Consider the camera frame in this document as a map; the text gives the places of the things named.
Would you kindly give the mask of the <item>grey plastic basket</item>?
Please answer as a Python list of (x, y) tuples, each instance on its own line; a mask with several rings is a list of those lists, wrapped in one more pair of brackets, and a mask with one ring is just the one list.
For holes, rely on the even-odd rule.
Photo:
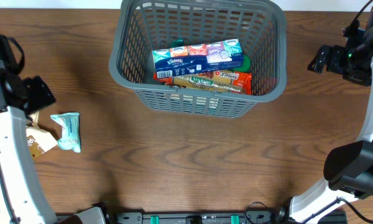
[(287, 84), (272, 1), (125, 0), (109, 71), (154, 110), (238, 118)]

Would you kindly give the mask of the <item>green lid glass jar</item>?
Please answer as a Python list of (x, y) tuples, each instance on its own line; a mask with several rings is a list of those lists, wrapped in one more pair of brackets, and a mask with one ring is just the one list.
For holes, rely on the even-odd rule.
[(232, 68), (231, 71), (234, 72), (242, 72), (242, 73), (250, 73), (251, 72), (251, 60), (250, 58), (244, 54), (243, 55), (243, 62), (240, 67)]

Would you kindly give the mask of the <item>San Remo spaghetti packet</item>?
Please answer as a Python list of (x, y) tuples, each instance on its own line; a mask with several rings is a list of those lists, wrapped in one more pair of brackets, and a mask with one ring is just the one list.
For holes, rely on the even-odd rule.
[(243, 95), (252, 94), (252, 74), (230, 70), (218, 70), (194, 75), (183, 75), (179, 77), (157, 78), (154, 80), (170, 86), (190, 88), (206, 91), (231, 92)]

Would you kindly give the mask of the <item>Kleenex tissue multipack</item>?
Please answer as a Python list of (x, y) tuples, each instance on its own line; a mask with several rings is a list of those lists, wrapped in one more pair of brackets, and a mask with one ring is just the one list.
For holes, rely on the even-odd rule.
[(153, 50), (152, 57), (159, 79), (227, 70), (243, 62), (238, 39)]

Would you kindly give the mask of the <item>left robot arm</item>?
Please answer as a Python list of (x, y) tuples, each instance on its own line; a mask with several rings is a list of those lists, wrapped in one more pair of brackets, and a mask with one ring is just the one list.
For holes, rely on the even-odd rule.
[(106, 209), (96, 205), (73, 215), (57, 215), (48, 203), (27, 145), (30, 114), (56, 99), (39, 77), (22, 79), (21, 46), (0, 34), (0, 223), (109, 223)]

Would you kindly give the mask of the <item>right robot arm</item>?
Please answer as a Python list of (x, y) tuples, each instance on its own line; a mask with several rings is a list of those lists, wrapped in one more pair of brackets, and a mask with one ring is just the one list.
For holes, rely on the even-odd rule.
[(327, 156), (323, 177), (301, 195), (292, 197), (275, 223), (340, 223), (333, 213), (347, 205), (362, 221), (371, 223), (352, 203), (373, 196), (373, 2), (365, 29), (354, 18), (343, 30), (339, 45), (320, 47), (308, 70), (342, 75), (344, 80), (371, 89), (364, 124), (355, 142), (334, 148)]

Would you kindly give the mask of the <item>green coffee bean bag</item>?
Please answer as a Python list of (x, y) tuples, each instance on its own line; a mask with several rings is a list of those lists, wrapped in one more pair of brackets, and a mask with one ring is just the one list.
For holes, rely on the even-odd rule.
[(183, 41), (183, 38), (182, 37), (179, 37), (175, 40), (172, 41), (172, 43), (170, 44), (170, 47), (171, 48), (175, 48), (175, 47), (183, 47), (185, 44), (184, 44), (184, 41)]

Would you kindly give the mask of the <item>teal wet wipes pack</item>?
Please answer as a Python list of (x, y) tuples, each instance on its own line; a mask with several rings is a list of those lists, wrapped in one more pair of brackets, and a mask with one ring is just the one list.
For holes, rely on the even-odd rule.
[(57, 141), (59, 148), (80, 153), (80, 114), (53, 114), (50, 117), (53, 121), (55, 121), (62, 127), (62, 137)]

